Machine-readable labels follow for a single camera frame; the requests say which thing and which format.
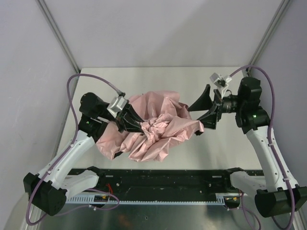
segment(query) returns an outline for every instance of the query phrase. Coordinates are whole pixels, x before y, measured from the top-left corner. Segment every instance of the metal floor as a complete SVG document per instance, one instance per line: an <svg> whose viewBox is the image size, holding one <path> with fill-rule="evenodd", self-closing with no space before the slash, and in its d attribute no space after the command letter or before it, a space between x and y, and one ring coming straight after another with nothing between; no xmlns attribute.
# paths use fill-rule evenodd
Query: metal floor
<svg viewBox="0 0 307 230"><path fill-rule="evenodd" d="M69 204L63 211L77 205ZM262 230L277 230L271 218L260 218ZM282 226L289 215L277 218ZM199 205L120 205L111 211L78 209L62 217L47 217L40 230L249 230L241 210Z"/></svg>

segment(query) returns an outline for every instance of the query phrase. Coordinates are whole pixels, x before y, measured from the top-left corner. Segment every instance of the pink cloth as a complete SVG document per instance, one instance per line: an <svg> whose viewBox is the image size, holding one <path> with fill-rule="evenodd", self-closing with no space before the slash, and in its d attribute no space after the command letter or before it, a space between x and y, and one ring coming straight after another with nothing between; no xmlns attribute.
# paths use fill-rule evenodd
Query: pink cloth
<svg viewBox="0 0 307 230"><path fill-rule="evenodd" d="M119 133L116 124L109 123L96 145L110 160L122 151L130 152L129 158L134 161L163 161L170 147L190 139L197 130L204 131L200 121L191 119L188 106L179 102L178 92L148 92L129 101L145 121L141 123L144 134Z"/></svg>

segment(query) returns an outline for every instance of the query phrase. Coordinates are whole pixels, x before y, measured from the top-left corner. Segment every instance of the tabletop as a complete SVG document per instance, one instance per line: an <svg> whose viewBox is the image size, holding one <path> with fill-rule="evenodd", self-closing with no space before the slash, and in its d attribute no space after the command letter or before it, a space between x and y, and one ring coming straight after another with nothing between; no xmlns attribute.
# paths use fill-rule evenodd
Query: tabletop
<svg viewBox="0 0 307 230"><path fill-rule="evenodd" d="M213 98L214 85L210 76L216 72L229 75L238 67L155 67L155 68L83 68L81 73L102 77L126 93L126 98L148 91L172 90L180 93L180 102L192 105L211 84ZM229 89L237 93L243 73L239 72L230 82ZM73 96L73 105L80 120L80 98L93 92L106 102L116 96L102 81L80 77ZM205 112L191 112L197 119ZM70 111L61 137L59 152L69 142L74 133L74 120ZM206 129L201 136L194 135L190 140L173 147L163 162L135 162L123 153L114 160L104 157L96 146L90 148L76 163L74 168L90 166L106 169L187 169L211 170L240 167L246 170L261 169L257 155L242 130L236 126L235 114L223 114L216 130Z"/></svg>

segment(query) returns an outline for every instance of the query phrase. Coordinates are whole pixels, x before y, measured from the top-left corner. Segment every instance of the gray wall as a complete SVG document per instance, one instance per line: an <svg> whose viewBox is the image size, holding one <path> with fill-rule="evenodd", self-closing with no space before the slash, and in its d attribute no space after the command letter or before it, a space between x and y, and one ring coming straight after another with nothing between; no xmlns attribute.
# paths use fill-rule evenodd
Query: gray wall
<svg viewBox="0 0 307 230"><path fill-rule="evenodd" d="M276 94L274 130L293 175L307 186L307 1L296 0L273 35L258 66L273 81ZM262 105L271 110L271 92L263 76Z"/></svg>
<svg viewBox="0 0 307 230"><path fill-rule="evenodd" d="M0 229L54 152L68 101L66 57L34 0L0 1Z"/></svg>
<svg viewBox="0 0 307 230"><path fill-rule="evenodd" d="M239 66L281 0L46 0L83 67Z"/></svg>

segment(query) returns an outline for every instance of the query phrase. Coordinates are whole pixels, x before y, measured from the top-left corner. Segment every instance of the red wire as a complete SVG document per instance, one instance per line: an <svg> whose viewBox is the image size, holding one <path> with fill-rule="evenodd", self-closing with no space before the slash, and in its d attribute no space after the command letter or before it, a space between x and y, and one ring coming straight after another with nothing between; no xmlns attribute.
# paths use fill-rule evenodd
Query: red wire
<svg viewBox="0 0 307 230"><path fill-rule="evenodd" d="M111 185L110 184L106 184L107 186L108 186L108 188L109 188L109 192L111 192L111 194L113 194L113 190L112 190L112 188L111 188Z"/></svg>

